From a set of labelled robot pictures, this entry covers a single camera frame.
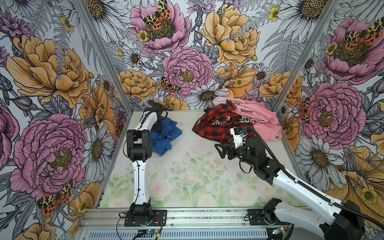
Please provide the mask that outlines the blue cloth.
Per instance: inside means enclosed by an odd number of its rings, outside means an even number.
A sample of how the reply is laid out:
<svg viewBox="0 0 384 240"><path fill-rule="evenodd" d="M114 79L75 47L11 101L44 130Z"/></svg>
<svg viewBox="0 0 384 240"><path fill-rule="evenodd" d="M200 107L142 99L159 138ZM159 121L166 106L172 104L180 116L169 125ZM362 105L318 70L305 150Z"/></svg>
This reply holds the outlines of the blue cloth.
<svg viewBox="0 0 384 240"><path fill-rule="evenodd" d="M163 156L172 149L171 142L182 135L182 131L177 127L177 124L177 122L166 118L162 121L161 132L150 133L154 153Z"/></svg>

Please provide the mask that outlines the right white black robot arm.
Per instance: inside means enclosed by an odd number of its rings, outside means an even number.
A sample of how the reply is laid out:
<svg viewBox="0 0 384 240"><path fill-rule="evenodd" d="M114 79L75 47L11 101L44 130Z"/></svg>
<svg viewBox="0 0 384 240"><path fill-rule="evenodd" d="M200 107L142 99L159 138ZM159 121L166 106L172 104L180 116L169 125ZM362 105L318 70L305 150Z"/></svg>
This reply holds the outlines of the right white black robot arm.
<svg viewBox="0 0 384 240"><path fill-rule="evenodd" d="M351 201L330 197L289 172L268 145L250 138L242 146L216 144L221 158L238 159L251 167L256 176L304 203L307 210L290 206L277 198L270 199L255 219L270 225L287 223L312 232L324 240L360 240L365 225L360 208Z"/></svg>

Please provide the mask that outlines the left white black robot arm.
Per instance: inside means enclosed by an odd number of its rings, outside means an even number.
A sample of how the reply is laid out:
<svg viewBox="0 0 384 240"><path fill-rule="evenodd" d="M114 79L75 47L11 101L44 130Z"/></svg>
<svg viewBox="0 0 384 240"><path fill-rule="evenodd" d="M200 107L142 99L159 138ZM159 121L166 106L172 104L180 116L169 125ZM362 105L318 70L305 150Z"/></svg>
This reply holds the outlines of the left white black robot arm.
<svg viewBox="0 0 384 240"><path fill-rule="evenodd" d="M140 225L149 225L152 218L152 206L149 183L146 177L147 163L153 154L151 131L161 132L162 113L167 108L159 103L144 110L142 118L134 129L127 130L126 157L132 162L134 170L134 197L127 217Z"/></svg>

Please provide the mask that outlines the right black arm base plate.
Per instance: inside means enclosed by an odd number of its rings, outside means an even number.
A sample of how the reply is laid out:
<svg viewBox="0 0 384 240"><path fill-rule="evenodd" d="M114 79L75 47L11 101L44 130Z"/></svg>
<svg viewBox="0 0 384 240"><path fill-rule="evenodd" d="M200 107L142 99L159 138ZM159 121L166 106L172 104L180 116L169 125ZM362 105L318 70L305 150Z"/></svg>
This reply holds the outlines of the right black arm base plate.
<svg viewBox="0 0 384 240"><path fill-rule="evenodd" d="M264 209L248 209L244 221L251 226L286 226L289 223L281 222L273 212Z"/></svg>

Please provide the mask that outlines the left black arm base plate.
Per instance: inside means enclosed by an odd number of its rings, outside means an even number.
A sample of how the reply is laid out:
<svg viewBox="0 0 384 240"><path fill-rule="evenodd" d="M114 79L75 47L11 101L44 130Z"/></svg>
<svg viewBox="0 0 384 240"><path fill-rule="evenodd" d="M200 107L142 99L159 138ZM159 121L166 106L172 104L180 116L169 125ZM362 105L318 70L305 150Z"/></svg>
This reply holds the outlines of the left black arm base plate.
<svg viewBox="0 0 384 240"><path fill-rule="evenodd" d="M125 217L125 227L164 227L167 222L167 210L152 210L149 213L136 214L129 211Z"/></svg>

